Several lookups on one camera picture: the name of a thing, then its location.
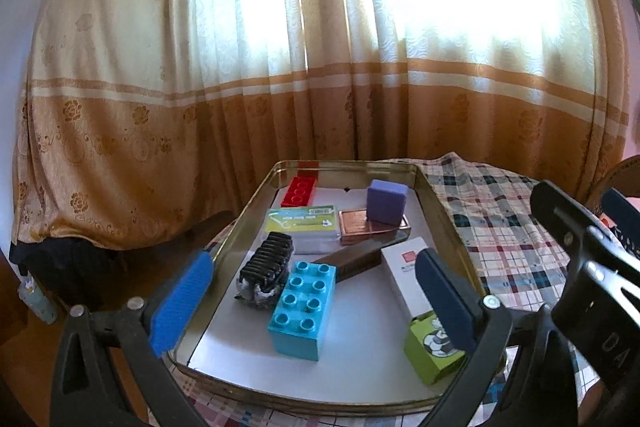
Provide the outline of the green cube toy brick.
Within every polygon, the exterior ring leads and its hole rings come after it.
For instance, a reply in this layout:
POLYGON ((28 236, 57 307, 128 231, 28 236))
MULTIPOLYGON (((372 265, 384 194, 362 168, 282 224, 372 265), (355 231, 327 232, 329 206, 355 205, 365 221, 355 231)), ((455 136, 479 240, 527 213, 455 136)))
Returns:
POLYGON ((465 353, 454 347, 433 311, 410 323, 404 352, 425 386, 456 373, 465 358, 465 353))

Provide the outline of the white Oriental Club box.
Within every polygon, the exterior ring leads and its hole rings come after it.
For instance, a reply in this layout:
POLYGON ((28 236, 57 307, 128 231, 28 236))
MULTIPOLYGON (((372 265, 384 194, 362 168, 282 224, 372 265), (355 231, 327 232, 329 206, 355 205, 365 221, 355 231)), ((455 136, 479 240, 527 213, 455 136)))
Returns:
POLYGON ((411 322, 433 310, 416 279, 416 257, 427 247, 422 237, 382 249, 382 263, 394 295, 407 320, 411 322))

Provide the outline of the brown comb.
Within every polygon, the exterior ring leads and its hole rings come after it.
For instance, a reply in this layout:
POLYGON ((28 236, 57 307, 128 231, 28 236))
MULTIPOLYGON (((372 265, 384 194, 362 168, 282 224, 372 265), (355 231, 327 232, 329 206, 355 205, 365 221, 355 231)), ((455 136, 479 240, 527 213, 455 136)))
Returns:
POLYGON ((382 262, 382 249, 405 242, 409 238, 406 231, 395 231, 370 237, 354 245, 346 246, 333 254, 316 260, 319 265, 331 265, 336 269, 335 280, 341 283, 363 272, 371 270, 382 262))

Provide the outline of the blue toy brick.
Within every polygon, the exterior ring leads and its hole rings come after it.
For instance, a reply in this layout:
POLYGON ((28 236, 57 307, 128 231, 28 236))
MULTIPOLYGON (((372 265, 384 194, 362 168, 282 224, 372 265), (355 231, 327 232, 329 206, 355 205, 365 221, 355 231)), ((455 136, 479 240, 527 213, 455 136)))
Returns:
POLYGON ((335 291, 336 269, 297 261, 268 325, 280 355, 318 362, 335 291))

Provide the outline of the purple block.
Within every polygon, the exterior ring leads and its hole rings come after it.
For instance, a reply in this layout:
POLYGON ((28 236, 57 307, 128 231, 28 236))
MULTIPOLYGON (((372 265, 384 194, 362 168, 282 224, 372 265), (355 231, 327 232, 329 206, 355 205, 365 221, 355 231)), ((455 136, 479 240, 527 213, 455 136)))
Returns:
POLYGON ((375 179, 367 189, 367 219, 399 227, 404 217, 409 187, 405 184, 375 179))

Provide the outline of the copper coloured box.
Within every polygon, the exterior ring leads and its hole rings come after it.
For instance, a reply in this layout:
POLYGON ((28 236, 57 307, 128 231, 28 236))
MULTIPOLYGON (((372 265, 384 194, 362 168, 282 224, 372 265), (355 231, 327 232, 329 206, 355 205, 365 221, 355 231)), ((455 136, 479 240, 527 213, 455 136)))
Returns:
POLYGON ((386 223, 369 221, 367 211, 364 209, 341 210, 338 213, 340 222, 340 241, 342 245, 352 245, 370 239, 373 236, 390 233, 396 230, 411 231, 411 225, 407 217, 402 217, 399 227, 386 225, 386 223))

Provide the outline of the green floss pick box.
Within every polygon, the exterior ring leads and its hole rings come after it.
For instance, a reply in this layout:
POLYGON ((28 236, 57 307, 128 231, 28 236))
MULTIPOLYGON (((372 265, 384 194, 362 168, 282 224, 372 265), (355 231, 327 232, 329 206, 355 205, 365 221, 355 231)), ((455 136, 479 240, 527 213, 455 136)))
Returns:
POLYGON ((261 239, 271 232, 291 237, 296 255, 331 254, 341 246, 341 231, 333 205, 283 207, 268 210, 261 239))

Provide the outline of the red toy brick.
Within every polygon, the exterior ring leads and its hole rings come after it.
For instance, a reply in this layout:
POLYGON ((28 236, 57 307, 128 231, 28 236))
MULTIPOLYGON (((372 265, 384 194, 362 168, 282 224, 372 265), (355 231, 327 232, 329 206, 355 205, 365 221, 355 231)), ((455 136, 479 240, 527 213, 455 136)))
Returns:
POLYGON ((314 200, 318 180, 312 176, 294 176, 280 202, 282 208, 308 207, 314 200))

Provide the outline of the plaid tablecloth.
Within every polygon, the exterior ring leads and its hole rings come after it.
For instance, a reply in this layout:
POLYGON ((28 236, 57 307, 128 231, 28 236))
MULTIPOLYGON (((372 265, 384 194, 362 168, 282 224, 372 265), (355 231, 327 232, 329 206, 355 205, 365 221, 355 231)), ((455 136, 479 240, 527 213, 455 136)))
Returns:
MULTIPOLYGON (((220 271, 205 309, 174 354, 171 375, 211 426, 414 426, 446 389, 422 384, 402 351, 407 326, 381 268, 337 287, 318 361, 278 355, 265 312, 232 295, 231 274, 258 230, 257 213, 278 200, 291 164, 280 165, 252 208, 213 243, 220 271)), ((433 160, 325 162, 322 194, 358 207, 373 178, 409 185, 416 236, 506 306, 552 306, 566 280, 567 254, 530 211, 534 181, 446 154, 433 160)))

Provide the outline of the dark cloth on floor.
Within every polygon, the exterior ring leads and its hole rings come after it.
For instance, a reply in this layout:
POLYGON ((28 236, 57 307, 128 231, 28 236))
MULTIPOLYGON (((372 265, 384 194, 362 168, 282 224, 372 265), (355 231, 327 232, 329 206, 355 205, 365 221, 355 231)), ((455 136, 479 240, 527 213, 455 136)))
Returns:
POLYGON ((130 251, 114 251, 87 239, 63 237, 14 244, 10 261, 32 274, 64 308, 85 305, 91 311, 101 311, 118 308, 130 297, 152 296, 200 249, 191 232, 130 251))

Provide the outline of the small plastic bottle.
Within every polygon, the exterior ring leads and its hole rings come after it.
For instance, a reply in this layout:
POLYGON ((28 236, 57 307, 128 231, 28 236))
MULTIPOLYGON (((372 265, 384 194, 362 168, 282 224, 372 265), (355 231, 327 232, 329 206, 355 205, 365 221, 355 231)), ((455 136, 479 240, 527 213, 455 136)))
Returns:
POLYGON ((28 273, 26 277, 21 279, 17 294, 43 323, 51 325, 58 318, 58 311, 56 311, 54 304, 42 291, 32 274, 28 273))

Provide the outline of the gold metal tray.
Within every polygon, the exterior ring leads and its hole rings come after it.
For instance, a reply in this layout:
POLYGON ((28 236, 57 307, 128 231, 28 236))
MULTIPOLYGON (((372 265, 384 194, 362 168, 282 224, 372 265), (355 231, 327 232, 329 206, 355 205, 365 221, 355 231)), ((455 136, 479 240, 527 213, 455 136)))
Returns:
POLYGON ((320 416, 392 416, 429 410, 446 391, 426 385, 405 355, 409 319, 378 259, 338 257, 343 210, 366 203, 371 181, 408 187, 412 237, 436 249, 472 285, 478 276, 445 206, 454 158, 416 162, 278 162, 213 251, 213 285, 171 352, 177 372, 235 401, 320 416), (318 182, 311 238, 297 239, 273 305, 240 298, 244 265, 280 225, 278 207, 296 176, 318 182))

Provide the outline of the beige orange curtain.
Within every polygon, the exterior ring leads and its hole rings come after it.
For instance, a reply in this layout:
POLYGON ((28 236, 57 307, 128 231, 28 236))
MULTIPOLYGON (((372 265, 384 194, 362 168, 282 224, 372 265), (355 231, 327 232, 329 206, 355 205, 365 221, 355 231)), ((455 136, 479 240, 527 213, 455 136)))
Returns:
POLYGON ((42 0, 13 246, 239 212, 282 159, 472 161, 576 198, 623 156, 620 0, 42 0))

